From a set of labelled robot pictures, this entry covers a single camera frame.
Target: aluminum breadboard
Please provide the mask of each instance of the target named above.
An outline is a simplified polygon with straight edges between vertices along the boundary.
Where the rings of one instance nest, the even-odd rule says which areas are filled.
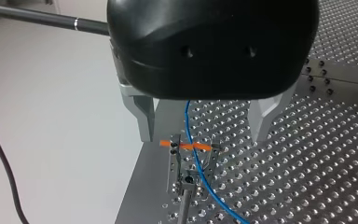
[[[195,141],[221,140],[212,183],[217,195],[254,224],[357,224],[358,106],[296,95],[262,144],[251,141],[248,107],[244,101],[190,106]],[[170,223],[177,221],[179,203],[171,193],[162,205]],[[211,197],[196,197],[187,223],[237,222]]]
[[[310,57],[358,67],[358,0],[320,0]]]

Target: metal table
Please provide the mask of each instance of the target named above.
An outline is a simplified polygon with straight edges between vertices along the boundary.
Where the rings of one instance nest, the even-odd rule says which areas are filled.
[[[219,139],[224,149],[212,188],[254,224],[358,223],[358,0],[320,5],[310,60],[266,142],[251,141],[249,102],[190,106],[194,140]],[[158,104],[155,142],[144,143],[117,224],[176,223],[180,198],[166,192],[168,149],[158,141],[184,133],[184,108],[185,102]],[[193,160],[190,152],[184,158]],[[213,199],[195,198],[187,223],[236,220]]]

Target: metal rod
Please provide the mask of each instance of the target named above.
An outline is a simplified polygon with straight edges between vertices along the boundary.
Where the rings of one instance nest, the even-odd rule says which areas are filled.
[[[109,35],[107,22],[102,21],[91,21],[77,17],[69,17],[47,12],[1,6],[0,17],[16,21],[28,21],[63,29],[82,31],[96,35]]]
[[[179,218],[178,224],[186,224],[188,216],[188,208],[190,207],[191,201],[191,190],[183,190],[182,202],[179,207]]]

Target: orange clip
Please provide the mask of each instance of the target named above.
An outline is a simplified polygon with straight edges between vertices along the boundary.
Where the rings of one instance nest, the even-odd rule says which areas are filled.
[[[171,145],[171,142],[168,140],[161,140],[161,141],[159,141],[159,145],[161,147],[169,147]],[[182,149],[193,150],[193,147],[196,147],[197,149],[204,149],[205,151],[211,151],[211,149],[212,149],[211,146],[201,144],[201,143],[193,143],[193,145],[184,144],[184,143],[180,144],[180,148],[182,148]]]

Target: blue cable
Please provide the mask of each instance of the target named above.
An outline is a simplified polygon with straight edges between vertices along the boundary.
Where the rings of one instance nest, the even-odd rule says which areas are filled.
[[[193,144],[193,138],[191,137],[190,134],[190,127],[188,125],[188,107],[190,106],[190,101],[187,101],[186,103],[186,108],[185,108],[185,124],[186,124],[186,134],[187,134],[187,138],[188,141],[190,142],[190,144]],[[220,198],[213,192],[211,186],[209,185],[209,183],[206,181],[205,175],[203,173],[203,170],[201,168],[200,165],[200,160],[199,160],[199,155],[197,154],[197,150],[193,147],[193,156],[194,156],[194,160],[196,163],[196,167],[197,170],[199,171],[199,175],[200,178],[202,180],[202,183],[204,183],[205,188],[209,191],[209,193],[212,195],[212,197],[214,198],[214,200],[223,208],[226,210],[227,213],[229,213],[232,217],[236,218],[240,223],[242,224],[250,224],[248,221],[246,221],[245,219],[243,219],[243,217],[240,217],[240,215],[238,215],[237,213],[235,213],[234,211],[232,211],[225,203],[222,202],[222,200],[220,200]]]

